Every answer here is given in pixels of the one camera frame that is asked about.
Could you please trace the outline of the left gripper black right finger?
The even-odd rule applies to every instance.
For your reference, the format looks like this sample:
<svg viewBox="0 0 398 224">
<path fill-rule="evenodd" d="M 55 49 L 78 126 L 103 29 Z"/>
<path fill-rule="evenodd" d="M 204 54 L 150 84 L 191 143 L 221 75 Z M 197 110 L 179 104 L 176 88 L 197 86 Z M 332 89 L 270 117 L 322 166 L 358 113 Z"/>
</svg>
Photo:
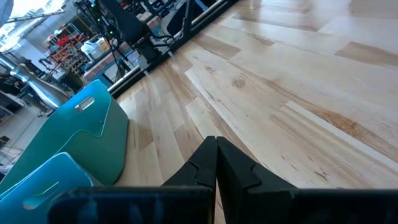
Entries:
<svg viewBox="0 0 398 224">
<path fill-rule="evenodd" d="M 217 179 L 226 224 L 286 224 L 295 186 L 217 138 Z"/>
</svg>

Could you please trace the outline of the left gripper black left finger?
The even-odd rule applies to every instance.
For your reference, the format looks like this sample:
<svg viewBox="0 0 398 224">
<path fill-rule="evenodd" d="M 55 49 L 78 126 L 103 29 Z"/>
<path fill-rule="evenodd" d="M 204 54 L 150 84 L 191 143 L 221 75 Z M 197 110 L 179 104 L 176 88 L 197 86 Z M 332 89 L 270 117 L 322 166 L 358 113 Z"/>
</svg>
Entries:
<svg viewBox="0 0 398 224">
<path fill-rule="evenodd" d="M 186 163 L 162 186 L 216 187 L 217 141 L 208 136 L 190 156 Z"/>
</svg>

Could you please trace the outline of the green plastic bin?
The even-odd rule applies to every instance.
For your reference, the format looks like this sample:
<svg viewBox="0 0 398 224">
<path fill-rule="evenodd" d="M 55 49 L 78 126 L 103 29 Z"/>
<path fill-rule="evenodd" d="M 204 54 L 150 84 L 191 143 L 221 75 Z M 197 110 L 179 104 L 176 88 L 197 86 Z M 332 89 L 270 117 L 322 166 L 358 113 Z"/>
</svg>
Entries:
<svg viewBox="0 0 398 224">
<path fill-rule="evenodd" d="M 105 86 L 91 82 L 46 120 L 0 182 L 0 194 L 59 152 L 101 184 L 114 184 L 124 168 L 128 123 Z"/>
</svg>

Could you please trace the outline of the white plastic jug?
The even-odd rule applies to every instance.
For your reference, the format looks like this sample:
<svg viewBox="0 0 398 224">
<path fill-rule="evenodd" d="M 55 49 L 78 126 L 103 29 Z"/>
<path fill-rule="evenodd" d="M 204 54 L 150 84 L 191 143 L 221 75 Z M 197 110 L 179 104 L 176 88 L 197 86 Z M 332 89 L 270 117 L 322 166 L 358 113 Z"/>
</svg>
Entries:
<svg viewBox="0 0 398 224">
<path fill-rule="evenodd" d="M 80 50 L 90 59 L 94 60 L 100 58 L 106 51 L 109 50 L 109 47 L 103 39 L 100 39 L 96 42 L 84 42 L 84 44 L 80 47 Z"/>
</svg>

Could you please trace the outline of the blue-grey plastic bin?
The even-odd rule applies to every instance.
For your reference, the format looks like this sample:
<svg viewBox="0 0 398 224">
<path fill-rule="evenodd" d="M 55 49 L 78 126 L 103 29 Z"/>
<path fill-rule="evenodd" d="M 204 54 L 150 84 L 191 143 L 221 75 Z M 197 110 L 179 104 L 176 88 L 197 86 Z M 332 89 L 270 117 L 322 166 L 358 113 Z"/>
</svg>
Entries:
<svg viewBox="0 0 398 224">
<path fill-rule="evenodd" d="M 58 153 L 0 195 L 0 224 L 48 224 L 56 196 L 92 186 L 90 175 L 68 153 Z"/>
</svg>

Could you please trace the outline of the silver lamp with white shade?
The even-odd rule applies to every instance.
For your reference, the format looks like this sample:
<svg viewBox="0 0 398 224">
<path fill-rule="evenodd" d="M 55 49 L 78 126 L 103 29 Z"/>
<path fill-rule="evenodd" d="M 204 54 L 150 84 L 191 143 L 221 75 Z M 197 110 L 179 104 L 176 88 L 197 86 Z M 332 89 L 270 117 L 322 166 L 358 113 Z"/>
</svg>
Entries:
<svg viewBox="0 0 398 224">
<path fill-rule="evenodd" d="M 14 0 L 0 0 L 0 27 L 2 27 L 11 15 Z M 39 98 L 53 110 L 57 110 L 69 99 L 69 95 L 60 88 L 38 78 L 24 63 L 15 63 L 2 52 L 0 62 L 11 69 L 10 74 L 29 85 Z"/>
</svg>

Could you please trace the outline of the parts shelf with red bins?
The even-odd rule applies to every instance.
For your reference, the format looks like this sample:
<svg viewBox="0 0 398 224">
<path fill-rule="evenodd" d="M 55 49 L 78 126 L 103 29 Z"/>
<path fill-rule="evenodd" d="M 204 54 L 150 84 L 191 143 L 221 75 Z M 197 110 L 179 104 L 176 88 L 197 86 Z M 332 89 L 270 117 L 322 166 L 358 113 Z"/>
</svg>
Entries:
<svg viewBox="0 0 398 224">
<path fill-rule="evenodd" d="M 61 35 L 50 50 L 49 58 L 79 77 L 84 74 L 83 66 L 87 63 L 86 55 L 81 51 L 83 34 Z"/>
</svg>

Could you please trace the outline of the black aluminium table frame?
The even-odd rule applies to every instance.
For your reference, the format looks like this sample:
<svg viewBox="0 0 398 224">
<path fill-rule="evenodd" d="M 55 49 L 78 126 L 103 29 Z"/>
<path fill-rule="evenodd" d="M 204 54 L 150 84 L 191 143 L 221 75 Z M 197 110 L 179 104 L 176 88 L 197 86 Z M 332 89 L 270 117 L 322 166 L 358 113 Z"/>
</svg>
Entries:
<svg viewBox="0 0 398 224">
<path fill-rule="evenodd" d="M 239 0 L 216 0 L 216 2 L 201 15 L 196 15 L 195 0 L 186 0 L 186 3 L 182 6 L 182 24 L 178 26 L 178 32 L 171 37 L 166 37 L 163 44 L 155 44 L 156 49 L 159 50 L 161 54 L 151 63 L 147 63 L 146 59 L 139 55 L 145 63 L 141 65 L 139 69 L 133 71 L 132 75 L 122 80 L 120 84 L 117 84 L 115 88 L 110 91 L 110 94 L 114 98 L 121 96 L 128 88 L 142 79 L 146 72 L 153 71 L 168 58 L 172 57 L 174 52 L 215 21 L 215 19 L 219 18 L 220 15 L 238 1 Z"/>
</svg>

